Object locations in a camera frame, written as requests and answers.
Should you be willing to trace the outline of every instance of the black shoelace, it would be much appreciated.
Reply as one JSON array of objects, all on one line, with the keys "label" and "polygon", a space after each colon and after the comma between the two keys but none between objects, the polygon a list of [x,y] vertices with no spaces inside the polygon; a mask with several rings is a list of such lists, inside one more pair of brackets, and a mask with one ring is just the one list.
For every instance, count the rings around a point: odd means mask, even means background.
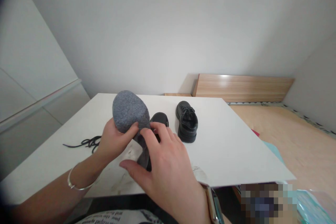
[{"label": "black shoelace", "polygon": [[193,122],[194,120],[190,120],[189,117],[191,118],[192,113],[195,113],[195,110],[192,107],[186,107],[186,106],[181,106],[181,111],[184,113],[184,115],[187,115],[187,118],[183,119],[184,121],[189,121]]},{"label": "black shoelace", "polygon": [[94,146],[93,149],[92,149],[92,154],[93,154],[95,149],[98,147],[98,145],[100,143],[100,141],[98,143],[96,143],[96,140],[98,140],[101,137],[102,136],[95,136],[94,138],[91,138],[91,139],[85,139],[81,142],[80,145],[77,145],[77,146],[71,146],[71,145],[66,145],[66,144],[63,144],[63,145],[66,146],[66,147],[69,147],[69,148],[77,148],[77,147],[81,147],[81,146],[86,145],[86,144],[87,144],[86,147],[89,147],[89,148]]}]

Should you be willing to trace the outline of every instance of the tabletop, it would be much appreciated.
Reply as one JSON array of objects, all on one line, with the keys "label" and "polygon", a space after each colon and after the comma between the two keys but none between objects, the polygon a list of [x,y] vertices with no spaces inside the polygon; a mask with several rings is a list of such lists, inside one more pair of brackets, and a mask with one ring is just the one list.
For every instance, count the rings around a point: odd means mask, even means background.
[{"label": "tabletop", "polygon": [[[19,204],[91,155],[92,149],[67,148],[101,135],[112,117],[116,94],[97,94],[0,184],[7,204]],[[221,98],[138,95],[149,115],[167,115],[174,133],[178,130],[177,104],[185,100],[198,117],[197,137],[186,143],[192,168],[199,181],[212,187],[295,179],[295,176],[249,129]],[[138,194],[143,190],[119,167],[124,159],[137,160],[142,149],[134,140],[102,172],[86,197]]]}]

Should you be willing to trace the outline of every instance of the hand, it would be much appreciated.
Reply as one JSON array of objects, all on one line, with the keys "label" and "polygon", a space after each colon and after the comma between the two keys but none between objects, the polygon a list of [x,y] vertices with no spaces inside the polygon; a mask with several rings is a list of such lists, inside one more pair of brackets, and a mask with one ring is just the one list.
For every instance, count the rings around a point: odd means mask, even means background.
[{"label": "hand", "polygon": [[139,123],[134,123],[126,133],[118,131],[114,119],[111,118],[105,125],[98,149],[94,153],[100,160],[110,163],[118,157],[130,143],[139,130]]},{"label": "hand", "polygon": [[123,160],[120,166],[179,223],[210,223],[206,194],[193,174],[184,144],[164,124],[152,122],[150,126],[161,139],[159,143],[150,129],[140,131],[148,147],[152,171],[133,160]]}]

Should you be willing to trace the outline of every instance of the silver bracelet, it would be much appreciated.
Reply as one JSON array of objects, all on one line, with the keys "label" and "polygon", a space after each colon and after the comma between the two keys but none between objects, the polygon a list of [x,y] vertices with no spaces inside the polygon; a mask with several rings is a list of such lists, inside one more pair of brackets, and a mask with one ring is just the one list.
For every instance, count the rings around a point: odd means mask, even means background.
[{"label": "silver bracelet", "polygon": [[73,185],[70,181],[70,175],[71,175],[71,172],[72,170],[77,166],[78,164],[76,164],[69,172],[69,175],[68,175],[68,186],[71,188],[71,189],[76,189],[78,191],[83,191],[83,190],[86,190],[88,188],[90,188],[91,186],[93,186],[99,179],[100,175],[98,176],[98,178],[91,184],[91,185],[88,185],[87,187],[84,187],[84,188],[77,188],[75,185]]}]

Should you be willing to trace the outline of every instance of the black shoe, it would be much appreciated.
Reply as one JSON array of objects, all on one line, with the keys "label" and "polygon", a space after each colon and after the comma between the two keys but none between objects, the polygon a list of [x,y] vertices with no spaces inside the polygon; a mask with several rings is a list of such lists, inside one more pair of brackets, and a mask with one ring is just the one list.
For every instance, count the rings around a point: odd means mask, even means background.
[{"label": "black shoe", "polygon": [[[155,115],[153,115],[152,119],[150,120],[150,122],[158,122],[158,123],[163,123],[166,127],[169,127],[169,122],[168,122],[168,117],[166,116],[165,113],[162,112],[157,112]],[[161,139],[159,137],[158,134],[155,135],[156,139],[158,140],[158,142],[161,142]],[[151,163],[151,158],[149,157],[149,161],[148,161],[148,165],[146,167],[147,171],[151,171],[152,170],[152,163]]]},{"label": "black shoe", "polygon": [[196,139],[198,120],[195,110],[186,101],[180,101],[176,107],[176,116],[180,121],[178,137],[182,142],[192,143]]}]

